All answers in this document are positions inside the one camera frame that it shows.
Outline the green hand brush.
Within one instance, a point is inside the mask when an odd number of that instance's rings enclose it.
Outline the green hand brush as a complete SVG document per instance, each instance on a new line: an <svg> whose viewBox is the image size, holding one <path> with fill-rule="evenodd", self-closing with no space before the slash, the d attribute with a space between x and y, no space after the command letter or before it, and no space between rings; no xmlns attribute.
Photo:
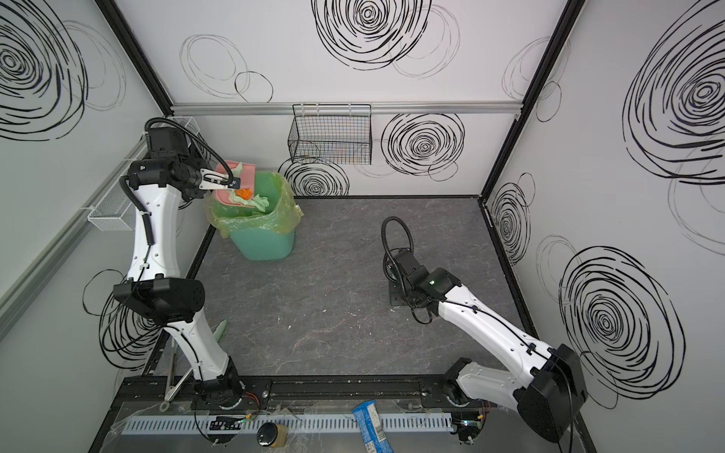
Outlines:
<svg viewBox="0 0 725 453"><path fill-rule="evenodd" d="M405 299L404 290L398 282L389 281L389 302L393 308L406 307L407 301Z"/></svg>

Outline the pink plastic dustpan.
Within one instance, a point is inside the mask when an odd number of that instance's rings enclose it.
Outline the pink plastic dustpan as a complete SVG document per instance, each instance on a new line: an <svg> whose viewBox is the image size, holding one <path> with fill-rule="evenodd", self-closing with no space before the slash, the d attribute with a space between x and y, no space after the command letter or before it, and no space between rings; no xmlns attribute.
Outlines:
<svg viewBox="0 0 725 453"><path fill-rule="evenodd" d="M255 196L256 166L234 160L227 160L226 164L235 177L234 183L224 190L215 191L215 200L225 206L251 208Z"/></svg>

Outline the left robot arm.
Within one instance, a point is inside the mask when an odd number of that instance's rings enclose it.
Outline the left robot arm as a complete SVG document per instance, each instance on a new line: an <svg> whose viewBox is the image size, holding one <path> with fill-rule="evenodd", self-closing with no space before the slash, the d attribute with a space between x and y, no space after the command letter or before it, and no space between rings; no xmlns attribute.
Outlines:
<svg viewBox="0 0 725 453"><path fill-rule="evenodd" d="M147 120L147 154L134 160L119 185L136 209L130 269L113 287L113 298L167 332L190 362L194 390L223 410L237 407L245 388L232 358L204 313L205 290L183 277L177 261L177 215L184 202L211 191L238 190L239 177L228 164L214 171L199 149L208 145L186 126L164 117Z"/></svg>

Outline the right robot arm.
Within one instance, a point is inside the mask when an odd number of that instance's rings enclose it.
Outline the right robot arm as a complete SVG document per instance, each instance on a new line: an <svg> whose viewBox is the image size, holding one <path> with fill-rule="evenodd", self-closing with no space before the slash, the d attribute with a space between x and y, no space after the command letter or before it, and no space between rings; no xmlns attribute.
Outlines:
<svg viewBox="0 0 725 453"><path fill-rule="evenodd" d="M554 444L583 432L580 412L588 392L579 354L516 327L446 269L428 270L415 258L413 236L399 217L383 220L381 244L383 273L402 305L412 313L424 311L428 324L441 319L460 328L503 366L458 360L446 375L445 391L453 405L479 400L515 411L539 437Z"/></svg>

